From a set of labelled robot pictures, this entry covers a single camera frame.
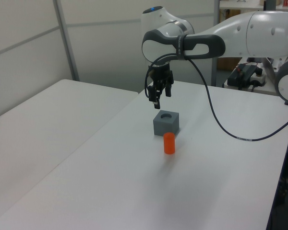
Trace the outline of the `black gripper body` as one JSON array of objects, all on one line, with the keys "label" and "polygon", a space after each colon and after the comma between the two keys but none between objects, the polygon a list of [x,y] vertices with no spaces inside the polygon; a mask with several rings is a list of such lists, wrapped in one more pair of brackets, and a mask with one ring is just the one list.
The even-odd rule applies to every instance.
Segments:
[{"label": "black gripper body", "polygon": [[174,83],[173,73],[170,69],[170,64],[165,64],[163,66],[153,66],[149,71],[149,77],[153,80],[153,84],[158,82],[169,82],[170,84]]}]

